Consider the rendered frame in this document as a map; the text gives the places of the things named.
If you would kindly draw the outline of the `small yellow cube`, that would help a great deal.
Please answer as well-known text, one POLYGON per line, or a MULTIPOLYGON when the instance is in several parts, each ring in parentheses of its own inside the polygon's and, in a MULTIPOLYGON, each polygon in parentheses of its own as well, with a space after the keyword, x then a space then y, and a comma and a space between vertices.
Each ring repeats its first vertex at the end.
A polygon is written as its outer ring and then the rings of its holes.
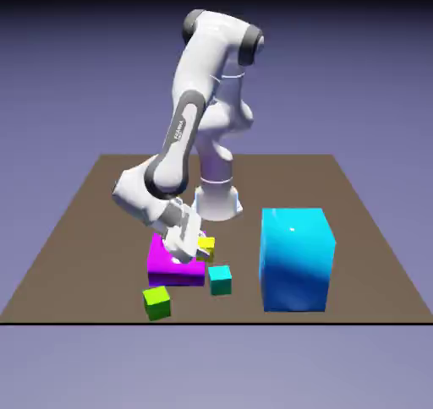
POLYGON ((209 259, 198 259, 198 260, 204 260, 205 262, 211 263, 214 259, 214 253, 215 253, 215 238, 214 237, 199 237, 198 238, 198 248, 205 248, 206 250, 208 250, 211 253, 211 257, 209 259))

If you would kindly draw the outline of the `small cyan cube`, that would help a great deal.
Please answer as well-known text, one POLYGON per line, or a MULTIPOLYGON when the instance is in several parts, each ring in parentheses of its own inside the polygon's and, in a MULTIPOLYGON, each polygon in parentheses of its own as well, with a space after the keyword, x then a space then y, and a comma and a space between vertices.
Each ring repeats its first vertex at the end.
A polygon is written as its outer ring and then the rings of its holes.
POLYGON ((232 293, 232 274, 228 265, 214 265, 208 268, 212 296, 232 293))

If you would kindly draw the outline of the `large blue box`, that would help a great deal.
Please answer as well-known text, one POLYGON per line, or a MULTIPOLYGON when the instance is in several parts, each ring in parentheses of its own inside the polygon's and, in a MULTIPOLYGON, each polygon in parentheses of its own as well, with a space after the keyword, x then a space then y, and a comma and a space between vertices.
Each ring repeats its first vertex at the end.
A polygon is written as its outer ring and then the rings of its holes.
POLYGON ((321 208, 261 211, 259 280, 266 312, 323 312, 336 240, 321 208))

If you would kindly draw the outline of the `large magenta box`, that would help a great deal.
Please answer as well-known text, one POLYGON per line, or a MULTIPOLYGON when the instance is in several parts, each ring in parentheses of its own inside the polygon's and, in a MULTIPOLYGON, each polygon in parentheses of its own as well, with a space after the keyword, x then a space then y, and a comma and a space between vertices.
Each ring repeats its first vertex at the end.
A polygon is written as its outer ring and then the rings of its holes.
POLYGON ((164 248, 162 237, 152 235, 146 269, 150 286, 204 286, 206 263, 192 259, 187 264, 178 263, 164 248))

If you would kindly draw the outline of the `small green cube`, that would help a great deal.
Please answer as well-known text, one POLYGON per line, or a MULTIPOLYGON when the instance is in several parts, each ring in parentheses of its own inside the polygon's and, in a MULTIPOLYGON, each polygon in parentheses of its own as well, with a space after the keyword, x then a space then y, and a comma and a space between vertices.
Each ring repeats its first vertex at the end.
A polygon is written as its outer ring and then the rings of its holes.
POLYGON ((156 286, 142 292, 145 311, 150 321, 171 316, 171 298, 165 286, 156 286))

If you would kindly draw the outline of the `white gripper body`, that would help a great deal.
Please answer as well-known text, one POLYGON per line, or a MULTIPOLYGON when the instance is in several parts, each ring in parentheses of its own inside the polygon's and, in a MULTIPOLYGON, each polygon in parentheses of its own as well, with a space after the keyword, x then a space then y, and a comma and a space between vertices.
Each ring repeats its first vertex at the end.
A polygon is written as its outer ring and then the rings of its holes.
POLYGON ((201 217, 184 216, 178 225, 168 229, 163 244, 175 259, 187 264, 196 258, 199 237, 203 237, 201 217))

